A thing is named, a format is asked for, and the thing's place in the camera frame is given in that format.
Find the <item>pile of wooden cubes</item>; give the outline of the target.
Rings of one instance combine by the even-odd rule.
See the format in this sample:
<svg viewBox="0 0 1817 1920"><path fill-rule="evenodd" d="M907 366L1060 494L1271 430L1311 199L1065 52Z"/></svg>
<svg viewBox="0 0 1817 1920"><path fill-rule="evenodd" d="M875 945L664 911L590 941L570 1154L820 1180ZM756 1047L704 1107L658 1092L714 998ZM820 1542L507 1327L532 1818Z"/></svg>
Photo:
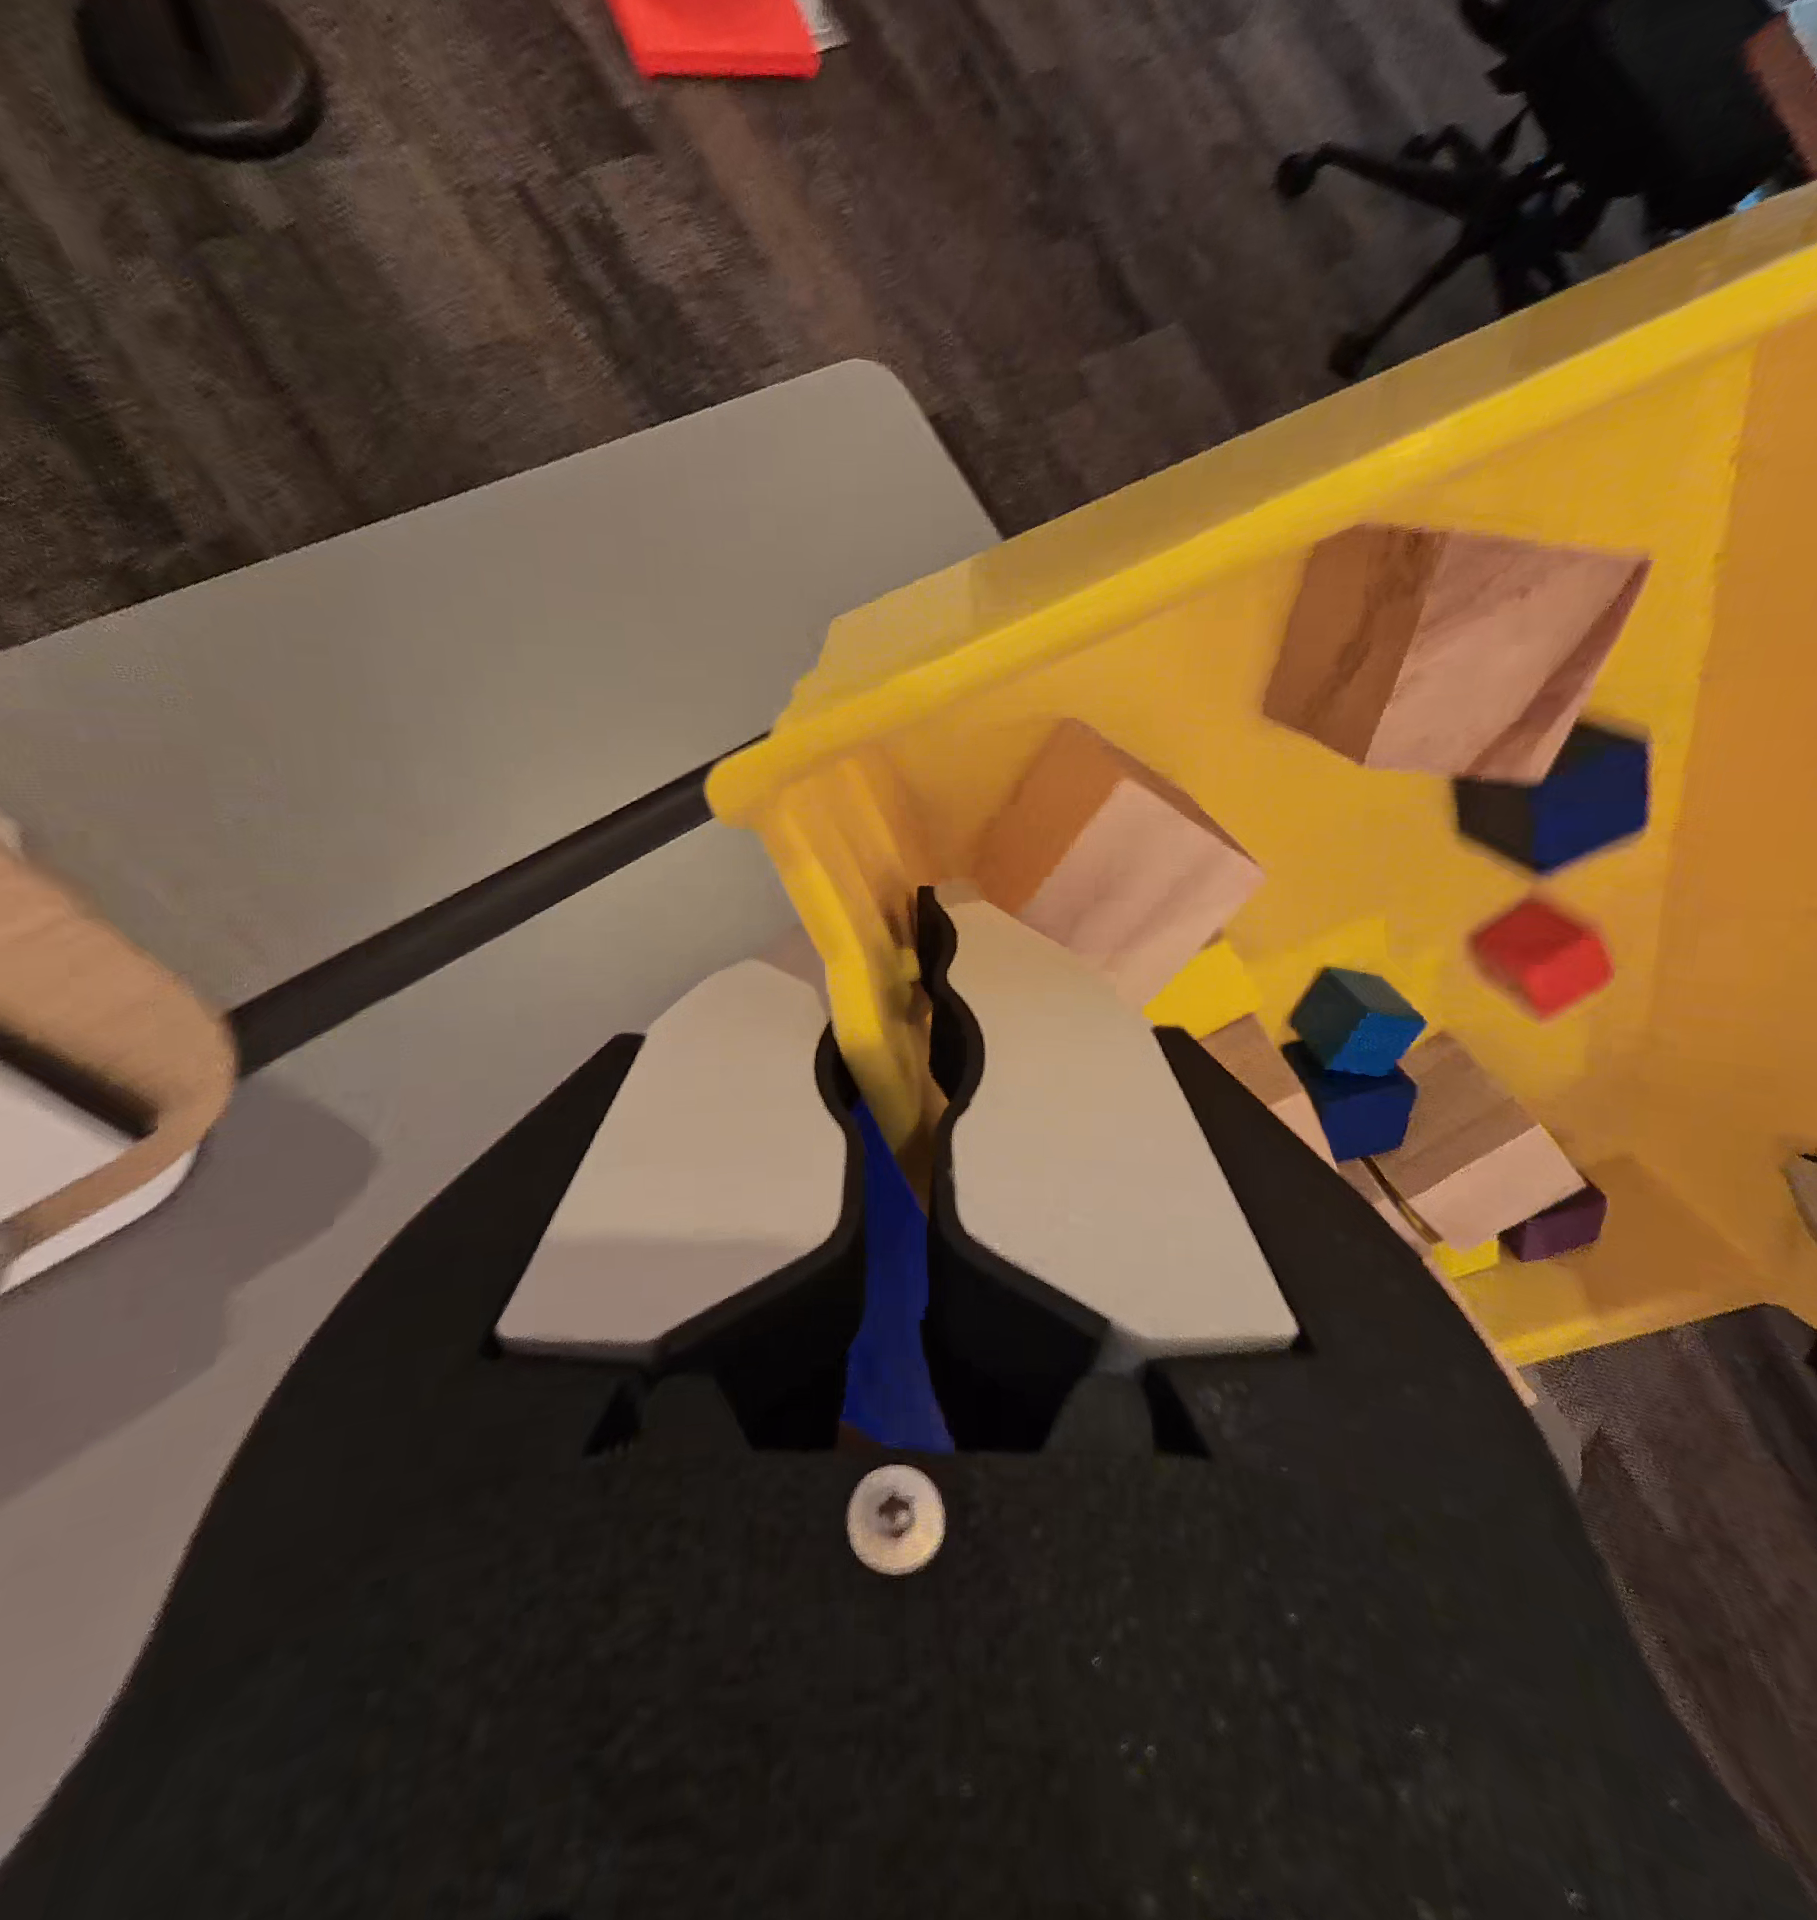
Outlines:
<svg viewBox="0 0 1817 1920"><path fill-rule="evenodd" d="M1649 562L1362 522L1314 543L1262 717L1378 772L1446 775L1456 832L1549 878L1636 837L1648 746L1581 719ZM966 874L1148 1003L1254 897L1258 858L1184 787L1058 719Z"/></svg>

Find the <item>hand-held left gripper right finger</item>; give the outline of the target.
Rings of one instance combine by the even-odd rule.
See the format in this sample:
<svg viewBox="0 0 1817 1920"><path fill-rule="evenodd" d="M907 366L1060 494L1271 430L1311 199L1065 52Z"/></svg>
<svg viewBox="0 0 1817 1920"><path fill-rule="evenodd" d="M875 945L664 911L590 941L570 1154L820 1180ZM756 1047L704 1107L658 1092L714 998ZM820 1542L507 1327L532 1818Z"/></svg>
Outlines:
<svg viewBox="0 0 1817 1920"><path fill-rule="evenodd" d="M918 893L929 1330L980 1373L1282 1352L1275 1271L1148 1014L966 883Z"/></svg>

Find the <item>yellow plastic bin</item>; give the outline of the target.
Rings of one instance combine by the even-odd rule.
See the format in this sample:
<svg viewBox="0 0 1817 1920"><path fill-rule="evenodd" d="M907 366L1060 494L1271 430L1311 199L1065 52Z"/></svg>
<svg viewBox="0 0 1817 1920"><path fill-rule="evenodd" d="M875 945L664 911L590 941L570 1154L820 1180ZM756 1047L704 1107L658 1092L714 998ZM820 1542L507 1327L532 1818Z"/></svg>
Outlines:
<svg viewBox="0 0 1817 1920"><path fill-rule="evenodd" d="M1649 559L1581 702L1648 733L1649 828L1547 883L1615 962L1558 1017L1469 960L1525 883L1456 837L1446 782L1258 713L1305 555L1351 522ZM1058 717L1252 844L1228 940L1271 1017L1321 962L1410 962L1610 1196L1595 1248L1468 1277L1512 1363L1743 1305L1817 1330L1787 1184L1817 1150L1817 184L832 621L706 808L761 834L896 1141L929 1085L888 913L959 869Z"/></svg>

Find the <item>black round stand base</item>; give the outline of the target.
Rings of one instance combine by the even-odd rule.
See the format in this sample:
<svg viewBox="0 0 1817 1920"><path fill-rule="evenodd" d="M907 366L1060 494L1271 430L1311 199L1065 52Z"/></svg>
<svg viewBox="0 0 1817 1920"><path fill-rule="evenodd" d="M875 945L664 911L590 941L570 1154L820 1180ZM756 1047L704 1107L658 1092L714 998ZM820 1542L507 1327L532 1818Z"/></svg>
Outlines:
<svg viewBox="0 0 1817 1920"><path fill-rule="evenodd" d="M139 131L277 160L321 124L321 77L277 3L76 3L88 77Z"/></svg>

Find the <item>blue plastic bin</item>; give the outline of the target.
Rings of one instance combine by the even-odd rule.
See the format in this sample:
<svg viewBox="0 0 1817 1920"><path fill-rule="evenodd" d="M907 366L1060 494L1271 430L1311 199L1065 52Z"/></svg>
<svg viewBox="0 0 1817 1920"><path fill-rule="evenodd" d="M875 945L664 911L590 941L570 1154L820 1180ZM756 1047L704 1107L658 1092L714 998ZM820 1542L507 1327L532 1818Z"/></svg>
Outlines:
<svg viewBox="0 0 1817 1920"><path fill-rule="evenodd" d="M924 1315L929 1298L926 1213L863 1100L863 1315L846 1355L842 1426L896 1452L952 1452L936 1400Z"/></svg>

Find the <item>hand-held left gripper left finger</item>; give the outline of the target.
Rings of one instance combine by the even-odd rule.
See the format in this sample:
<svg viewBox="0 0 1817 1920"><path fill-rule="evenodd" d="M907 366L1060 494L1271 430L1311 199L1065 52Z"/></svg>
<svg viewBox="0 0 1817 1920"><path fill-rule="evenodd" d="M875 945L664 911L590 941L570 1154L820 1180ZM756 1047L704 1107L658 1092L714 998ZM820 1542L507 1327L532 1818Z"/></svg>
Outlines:
<svg viewBox="0 0 1817 1920"><path fill-rule="evenodd" d="M655 1363L821 1253L852 1172L825 998L771 960L706 973L643 1037L495 1320L514 1355Z"/></svg>

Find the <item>black office chair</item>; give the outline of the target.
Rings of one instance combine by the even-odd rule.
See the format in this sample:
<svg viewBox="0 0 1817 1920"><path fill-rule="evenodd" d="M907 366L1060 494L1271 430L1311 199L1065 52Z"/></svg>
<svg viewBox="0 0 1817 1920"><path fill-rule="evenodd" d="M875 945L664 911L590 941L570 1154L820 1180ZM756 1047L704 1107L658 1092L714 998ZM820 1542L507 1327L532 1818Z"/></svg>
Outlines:
<svg viewBox="0 0 1817 1920"><path fill-rule="evenodd" d="M1515 315L1574 285L1574 253L1615 203L1653 241L1806 180L1792 134L1747 67L1773 3L1459 3L1515 109L1491 134L1416 131L1396 152L1321 142L1278 160L1278 199L1347 174L1454 220L1446 253L1373 322L1328 348L1355 381L1389 333L1474 263Z"/></svg>

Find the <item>wooden sign board on stand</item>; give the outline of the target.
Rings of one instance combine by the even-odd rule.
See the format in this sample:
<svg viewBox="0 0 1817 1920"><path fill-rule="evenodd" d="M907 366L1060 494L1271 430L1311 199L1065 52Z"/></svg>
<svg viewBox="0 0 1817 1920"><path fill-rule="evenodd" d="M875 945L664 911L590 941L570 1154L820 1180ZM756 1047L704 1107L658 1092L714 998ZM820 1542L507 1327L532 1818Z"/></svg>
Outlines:
<svg viewBox="0 0 1817 1920"><path fill-rule="evenodd" d="M0 1296L164 1206L236 1076L224 1017L0 814Z"/></svg>

